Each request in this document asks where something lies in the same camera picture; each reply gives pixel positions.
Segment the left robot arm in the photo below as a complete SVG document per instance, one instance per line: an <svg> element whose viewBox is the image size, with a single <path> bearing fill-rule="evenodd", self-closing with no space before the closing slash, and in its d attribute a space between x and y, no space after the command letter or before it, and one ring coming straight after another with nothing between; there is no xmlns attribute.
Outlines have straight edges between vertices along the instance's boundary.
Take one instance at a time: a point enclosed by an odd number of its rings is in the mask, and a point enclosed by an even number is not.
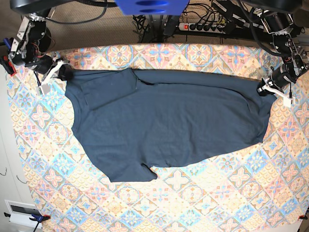
<svg viewBox="0 0 309 232"><path fill-rule="evenodd" d="M295 84L298 78L309 70L309 62L305 61L306 54L302 46L297 46L292 37L294 24L291 14L271 12L258 8L251 8L248 13L249 29L255 42L267 53L280 57L283 64L278 68L271 67L267 77L263 77L257 87L260 96L283 93L283 88ZM264 30L272 37L272 51L262 44L258 38L256 28L263 25Z"/></svg>

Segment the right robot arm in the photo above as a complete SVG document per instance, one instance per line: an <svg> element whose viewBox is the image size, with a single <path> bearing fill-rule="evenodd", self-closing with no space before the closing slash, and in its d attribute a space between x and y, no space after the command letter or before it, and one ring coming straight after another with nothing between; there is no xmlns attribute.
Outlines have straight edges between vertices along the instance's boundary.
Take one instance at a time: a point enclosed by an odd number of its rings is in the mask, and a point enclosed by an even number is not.
<svg viewBox="0 0 309 232"><path fill-rule="evenodd" d="M46 83L49 78L56 77L62 81L73 78L73 69L67 60L55 59L48 55L54 43L45 18L36 14L23 17L16 38L9 47L9 60L15 66L24 66L42 74L39 84Z"/></svg>

